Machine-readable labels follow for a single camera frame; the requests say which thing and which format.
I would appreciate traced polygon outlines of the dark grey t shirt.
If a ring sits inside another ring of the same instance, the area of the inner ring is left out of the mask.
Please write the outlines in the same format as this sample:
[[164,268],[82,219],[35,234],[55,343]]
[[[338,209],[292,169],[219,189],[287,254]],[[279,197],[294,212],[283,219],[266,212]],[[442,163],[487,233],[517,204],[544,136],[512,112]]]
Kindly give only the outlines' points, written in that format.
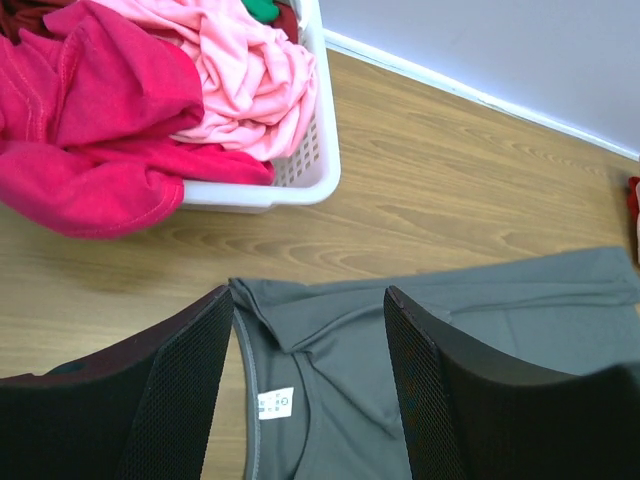
[[639,357],[639,277],[619,247],[393,281],[234,278],[247,478],[410,477],[384,325],[392,284],[456,328],[547,368],[587,374]]

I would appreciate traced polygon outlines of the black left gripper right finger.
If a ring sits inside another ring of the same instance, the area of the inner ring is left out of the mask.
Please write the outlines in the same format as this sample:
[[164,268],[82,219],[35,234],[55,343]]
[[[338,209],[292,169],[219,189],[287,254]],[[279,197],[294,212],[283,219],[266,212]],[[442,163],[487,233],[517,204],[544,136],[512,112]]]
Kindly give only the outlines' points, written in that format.
[[396,287],[388,348],[416,479],[635,479],[639,367],[547,369],[438,319]]

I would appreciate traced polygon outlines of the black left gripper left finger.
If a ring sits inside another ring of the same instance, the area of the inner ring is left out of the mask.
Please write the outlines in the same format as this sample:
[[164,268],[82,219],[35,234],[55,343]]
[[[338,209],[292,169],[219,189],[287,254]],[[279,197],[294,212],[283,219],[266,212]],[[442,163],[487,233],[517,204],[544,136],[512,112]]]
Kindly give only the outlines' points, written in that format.
[[220,286],[93,354],[2,379],[2,478],[200,478],[233,317]]

